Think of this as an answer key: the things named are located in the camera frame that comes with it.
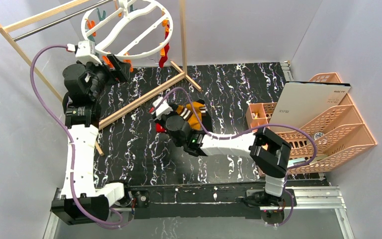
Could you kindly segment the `white round clip hanger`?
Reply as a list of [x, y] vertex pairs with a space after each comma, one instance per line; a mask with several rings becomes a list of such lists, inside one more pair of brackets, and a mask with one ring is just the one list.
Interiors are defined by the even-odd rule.
[[159, 54], [173, 36], [170, 12], [156, 0], [119, 0], [117, 9], [99, 20], [97, 8], [86, 11], [80, 36], [92, 40], [99, 55], [135, 60]]

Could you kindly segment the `mustard yellow sock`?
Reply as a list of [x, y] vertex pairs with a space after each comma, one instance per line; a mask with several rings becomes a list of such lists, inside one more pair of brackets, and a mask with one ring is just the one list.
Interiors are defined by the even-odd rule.
[[181, 116], [194, 130], [202, 130], [200, 124], [203, 123], [203, 117], [206, 116], [207, 108], [203, 100], [194, 101], [185, 106], [177, 105], [175, 112]]

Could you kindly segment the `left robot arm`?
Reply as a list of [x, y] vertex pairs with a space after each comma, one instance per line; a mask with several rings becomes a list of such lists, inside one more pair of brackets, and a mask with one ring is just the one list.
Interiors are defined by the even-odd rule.
[[94, 154], [99, 131], [101, 107], [98, 97], [108, 85], [127, 82], [130, 64], [113, 54], [101, 65], [77, 61], [63, 70], [67, 92], [63, 98], [69, 133], [65, 181], [60, 196], [52, 201], [51, 211], [68, 225], [92, 223], [91, 215], [106, 221], [112, 206], [131, 207], [133, 197], [121, 180], [95, 187]]

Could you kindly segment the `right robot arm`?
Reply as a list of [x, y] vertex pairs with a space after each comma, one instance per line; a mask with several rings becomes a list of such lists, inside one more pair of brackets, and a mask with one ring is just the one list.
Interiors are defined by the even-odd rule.
[[252, 206], [284, 208], [283, 192], [291, 145], [267, 127], [234, 138], [192, 129], [176, 113], [154, 117], [156, 131], [167, 134], [175, 146], [192, 156], [234, 155], [251, 158], [265, 174], [263, 192], [247, 196], [242, 202]]

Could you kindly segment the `red sock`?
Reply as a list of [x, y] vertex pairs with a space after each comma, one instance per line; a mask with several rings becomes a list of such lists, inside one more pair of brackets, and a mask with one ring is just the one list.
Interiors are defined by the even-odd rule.
[[168, 52], [169, 52], [170, 46], [169, 43], [167, 43], [164, 48], [161, 50], [161, 58], [159, 60], [159, 67], [163, 68], [165, 63], [168, 60]]
[[160, 123], [156, 123], [156, 133], [166, 133], [167, 130]]

